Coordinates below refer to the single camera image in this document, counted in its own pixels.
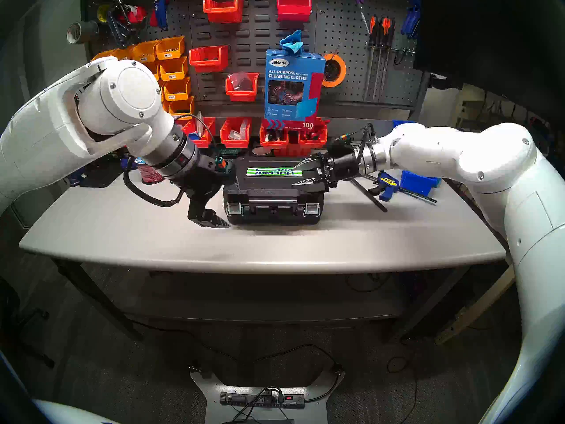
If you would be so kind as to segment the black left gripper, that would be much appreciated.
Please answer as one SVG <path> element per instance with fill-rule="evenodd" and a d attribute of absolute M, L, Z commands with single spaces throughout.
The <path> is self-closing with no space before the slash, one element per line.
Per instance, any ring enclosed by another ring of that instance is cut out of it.
<path fill-rule="evenodd" d="M 216 162 L 196 162 L 169 178 L 189 198 L 188 220 L 204 228 L 226 229 L 231 226 L 213 209 L 207 208 L 208 201 L 222 186 L 223 175 L 217 170 Z"/>

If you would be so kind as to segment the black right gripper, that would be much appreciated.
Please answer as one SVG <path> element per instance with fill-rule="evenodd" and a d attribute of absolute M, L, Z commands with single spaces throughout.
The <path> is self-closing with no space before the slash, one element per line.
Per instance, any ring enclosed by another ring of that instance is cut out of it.
<path fill-rule="evenodd" d="M 320 176 L 302 179 L 294 183 L 299 191 L 324 191 L 336 188 L 338 182 L 365 174 L 366 165 L 363 158 L 357 158 L 354 152 L 341 157 L 332 157 L 329 153 L 310 155 L 299 161 L 294 171 L 321 170 Z"/>

